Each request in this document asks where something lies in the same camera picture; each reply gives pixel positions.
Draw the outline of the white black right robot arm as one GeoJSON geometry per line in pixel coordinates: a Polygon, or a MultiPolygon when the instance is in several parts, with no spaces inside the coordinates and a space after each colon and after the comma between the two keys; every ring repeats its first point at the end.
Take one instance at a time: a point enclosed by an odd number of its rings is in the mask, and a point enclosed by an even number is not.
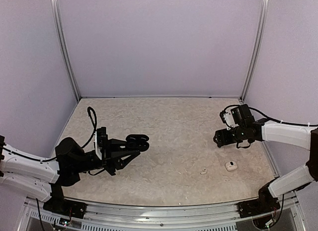
{"type": "Polygon", "coordinates": [[[280,209],[278,198],[290,191],[302,189],[318,180],[318,129],[310,126],[296,126],[260,119],[247,126],[238,124],[234,128],[217,130],[213,141],[220,148],[240,144],[247,140],[289,144],[310,152],[306,164],[276,178],[258,191],[258,198],[238,203],[241,218],[256,216],[280,209]]]}

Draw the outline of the black oval charging case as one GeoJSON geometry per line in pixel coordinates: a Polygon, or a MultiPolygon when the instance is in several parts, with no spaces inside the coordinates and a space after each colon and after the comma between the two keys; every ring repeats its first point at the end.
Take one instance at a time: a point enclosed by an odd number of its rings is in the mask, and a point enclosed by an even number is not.
{"type": "Polygon", "coordinates": [[[143,134],[130,134],[126,137],[126,148],[145,152],[149,149],[149,137],[143,134]]]}

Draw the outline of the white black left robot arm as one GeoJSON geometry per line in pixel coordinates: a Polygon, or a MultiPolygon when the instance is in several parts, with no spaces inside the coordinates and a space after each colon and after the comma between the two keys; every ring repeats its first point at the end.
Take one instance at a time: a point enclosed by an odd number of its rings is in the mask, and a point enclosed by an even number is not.
{"type": "Polygon", "coordinates": [[[0,138],[0,183],[25,195],[49,203],[58,213],[70,208],[69,201],[55,188],[70,187],[79,182],[80,174],[92,170],[115,175],[149,148],[146,135],[128,135],[124,141],[97,135],[94,150],[85,152],[71,137],[55,148],[55,157],[30,155],[19,151],[0,138]]]}

